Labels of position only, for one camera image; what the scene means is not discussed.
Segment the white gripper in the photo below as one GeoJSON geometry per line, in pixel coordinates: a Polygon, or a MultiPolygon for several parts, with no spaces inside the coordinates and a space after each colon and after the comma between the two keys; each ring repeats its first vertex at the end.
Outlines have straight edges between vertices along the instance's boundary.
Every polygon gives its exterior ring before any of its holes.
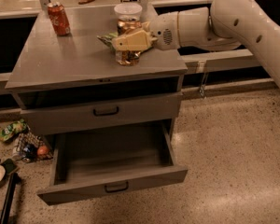
{"type": "Polygon", "coordinates": [[[143,29],[135,29],[113,38],[112,46],[117,51],[143,51],[152,44],[160,50],[178,49],[177,15],[177,12],[164,13],[152,21],[143,22],[143,29]]]}

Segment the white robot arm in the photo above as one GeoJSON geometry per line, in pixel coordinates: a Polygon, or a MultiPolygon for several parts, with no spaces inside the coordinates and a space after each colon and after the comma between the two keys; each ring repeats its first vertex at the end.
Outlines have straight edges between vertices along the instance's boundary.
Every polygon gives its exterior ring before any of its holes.
{"type": "Polygon", "coordinates": [[[161,14],[112,40],[119,51],[245,46],[280,89],[280,26],[255,0],[214,0],[210,6],[161,14]]]}

